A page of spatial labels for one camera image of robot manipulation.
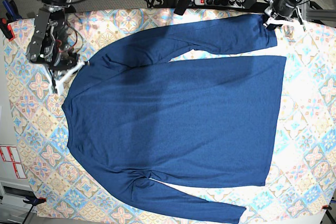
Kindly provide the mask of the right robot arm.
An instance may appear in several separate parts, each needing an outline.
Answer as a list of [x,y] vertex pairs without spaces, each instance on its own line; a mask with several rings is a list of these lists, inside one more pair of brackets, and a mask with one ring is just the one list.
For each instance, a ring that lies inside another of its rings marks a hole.
[[64,83],[85,65],[75,51],[75,41],[69,42],[67,29],[75,31],[67,21],[67,13],[75,12],[72,0],[39,0],[42,7],[34,20],[34,34],[27,48],[27,59],[32,64],[42,65],[49,81],[48,89],[61,95]]

